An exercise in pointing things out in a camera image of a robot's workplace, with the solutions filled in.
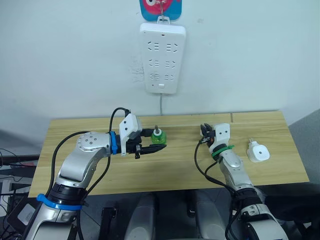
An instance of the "wooden tabletop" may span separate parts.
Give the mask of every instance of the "wooden tabletop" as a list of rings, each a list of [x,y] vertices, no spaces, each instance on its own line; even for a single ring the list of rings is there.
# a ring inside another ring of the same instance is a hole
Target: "wooden tabletop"
[[[110,169],[106,176],[91,192],[92,195],[150,192],[164,190],[218,188],[207,181],[197,170],[194,151],[200,136],[200,124],[229,123],[230,145],[244,161],[244,167],[254,185],[272,185],[308,182],[304,165],[300,159],[293,138],[280,111],[166,115],[139,117],[143,128],[157,124],[167,134],[167,147],[163,150],[142,155],[111,157]],[[67,135],[78,131],[105,133],[109,118],[56,119],[51,121],[41,155],[35,170],[29,197],[36,197],[47,191],[53,152],[58,143]],[[118,127],[123,117],[116,117],[113,126]],[[55,174],[63,160],[76,146],[79,136],[69,139],[59,150]],[[253,163],[247,157],[249,138],[267,146],[270,159]],[[150,138],[143,138],[144,146],[151,144]],[[203,144],[198,150],[198,161],[202,169],[213,162],[208,147]],[[107,158],[98,163],[93,183],[104,171]],[[225,181],[219,167],[213,167],[209,174]]]

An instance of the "robotic arm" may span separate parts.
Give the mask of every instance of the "robotic arm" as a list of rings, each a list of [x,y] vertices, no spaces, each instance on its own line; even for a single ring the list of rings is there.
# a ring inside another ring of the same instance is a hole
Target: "robotic arm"
[[[86,196],[86,188],[99,160],[116,154],[125,156],[127,153],[134,153],[138,159],[140,155],[165,148],[164,144],[142,147],[141,137],[150,137],[152,132],[153,129],[142,129],[139,119],[127,113],[119,125],[119,135],[114,131],[81,135],[75,149],[64,160],[48,195],[38,195],[37,200],[41,204],[29,221],[22,239],[71,239],[76,228],[77,211],[82,208],[82,199]]]
[[[207,144],[213,159],[219,163],[226,184],[234,190],[235,206],[239,208],[240,219],[245,222],[248,239],[288,240],[283,228],[260,199],[260,191],[253,186],[243,160],[233,152],[234,146],[229,146],[230,125],[221,123],[212,128],[205,123],[201,125],[201,133],[201,142]]]

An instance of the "white plug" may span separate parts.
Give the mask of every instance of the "white plug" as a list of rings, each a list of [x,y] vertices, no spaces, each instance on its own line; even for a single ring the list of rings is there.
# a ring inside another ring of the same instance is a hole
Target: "white plug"
[[[252,139],[250,139],[249,148],[246,151],[246,154],[253,163],[259,163],[270,158],[268,148]]]

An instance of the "power outlet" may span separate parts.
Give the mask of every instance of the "power outlet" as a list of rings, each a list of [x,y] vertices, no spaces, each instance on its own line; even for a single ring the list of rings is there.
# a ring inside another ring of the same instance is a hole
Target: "power outlet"
[[[143,23],[140,40],[146,90],[174,94],[178,87],[186,29],[170,24]]]

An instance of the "green cable tie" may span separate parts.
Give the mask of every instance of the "green cable tie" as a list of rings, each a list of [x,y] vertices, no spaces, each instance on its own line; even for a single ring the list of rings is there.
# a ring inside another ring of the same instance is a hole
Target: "green cable tie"
[[[228,149],[232,149],[235,145],[229,145],[229,146],[225,146],[221,149],[219,149],[218,151],[215,151],[211,154],[212,157],[218,155],[219,153],[222,153],[224,150],[228,150]]]

